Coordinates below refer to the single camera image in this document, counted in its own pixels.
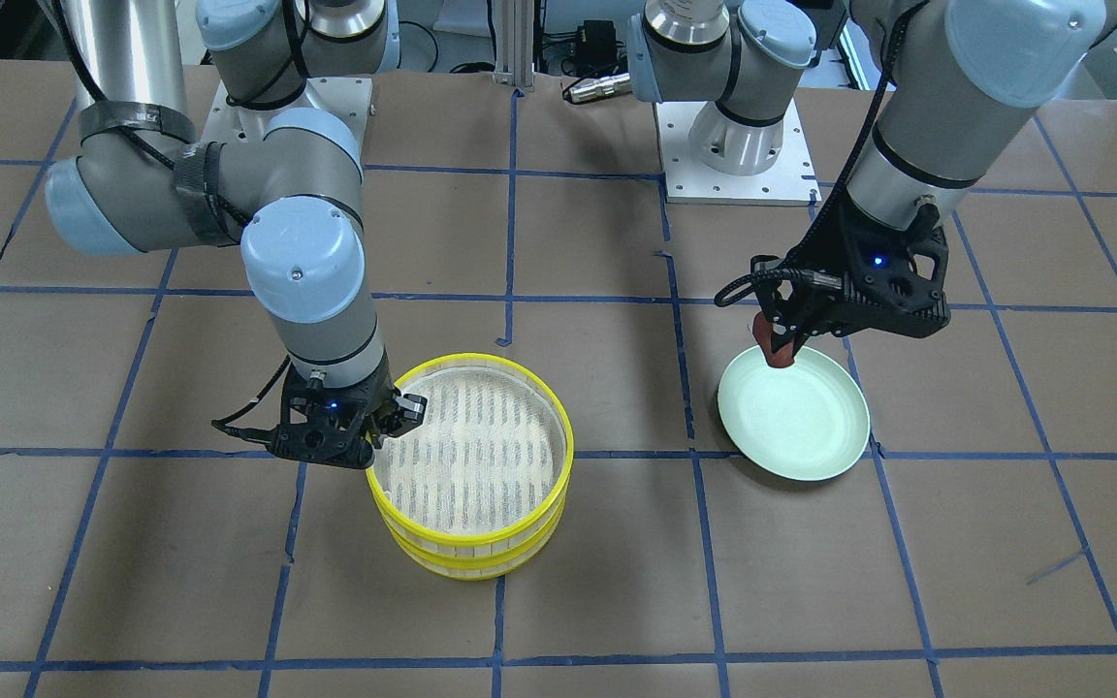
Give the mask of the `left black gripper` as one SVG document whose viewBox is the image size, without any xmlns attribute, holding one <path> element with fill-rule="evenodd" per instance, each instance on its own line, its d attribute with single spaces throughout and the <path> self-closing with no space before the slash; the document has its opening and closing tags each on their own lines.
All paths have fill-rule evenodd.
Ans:
<svg viewBox="0 0 1117 698">
<path fill-rule="evenodd" d="M 764 310 L 764 358 L 793 361 L 824 333 L 927 337 L 947 327 L 941 209 L 922 197 L 905 207 L 904 224 L 881 224 L 837 193 L 792 251 L 754 257 L 750 291 Z"/>
</svg>

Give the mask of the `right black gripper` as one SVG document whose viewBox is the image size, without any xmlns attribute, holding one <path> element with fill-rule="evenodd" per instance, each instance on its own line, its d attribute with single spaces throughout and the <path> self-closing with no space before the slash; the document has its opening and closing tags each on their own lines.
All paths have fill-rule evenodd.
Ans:
<svg viewBox="0 0 1117 698">
<path fill-rule="evenodd" d="M 363 471 L 384 438 L 409 433 L 429 410 L 424 396 L 395 390 L 389 358 L 345 388 L 315 383 L 285 364 L 279 424 L 268 432 L 268 452 L 280 459 Z"/>
</svg>

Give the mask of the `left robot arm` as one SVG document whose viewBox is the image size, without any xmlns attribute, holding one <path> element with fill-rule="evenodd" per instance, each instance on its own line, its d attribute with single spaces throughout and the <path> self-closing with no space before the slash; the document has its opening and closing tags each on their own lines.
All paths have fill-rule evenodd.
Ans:
<svg viewBox="0 0 1117 698">
<path fill-rule="evenodd" d="M 801 241 L 758 255 L 715 296 L 755 295 L 752 332 L 770 366 L 806 340 L 878 329 L 927 337 L 949 323 L 942 228 L 1069 71 L 1117 46 L 1117 1 L 850 1 L 873 40 L 872 105 Z M 731 171 L 732 130 L 782 125 L 815 50 L 787 1 L 647 1 L 630 19 L 629 73 L 645 102 L 701 102 L 705 154 Z"/>
</svg>

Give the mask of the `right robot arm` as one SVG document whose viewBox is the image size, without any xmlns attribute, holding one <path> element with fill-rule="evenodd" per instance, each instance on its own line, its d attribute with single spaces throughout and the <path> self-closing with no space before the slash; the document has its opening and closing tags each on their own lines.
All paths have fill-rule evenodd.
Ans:
<svg viewBox="0 0 1117 698">
<path fill-rule="evenodd" d="M 48 1 L 79 89 L 79 154 L 46 176 L 58 235 L 89 256 L 233 246 L 287 357 L 279 423 L 225 434 L 297 462 L 365 469 L 421 426 L 367 290 L 360 138 L 313 83 L 386 71 L 394 1 L 199 1 L 195 25 L 242 137 L 187 115 L 172 1 Z"/>
</svg>

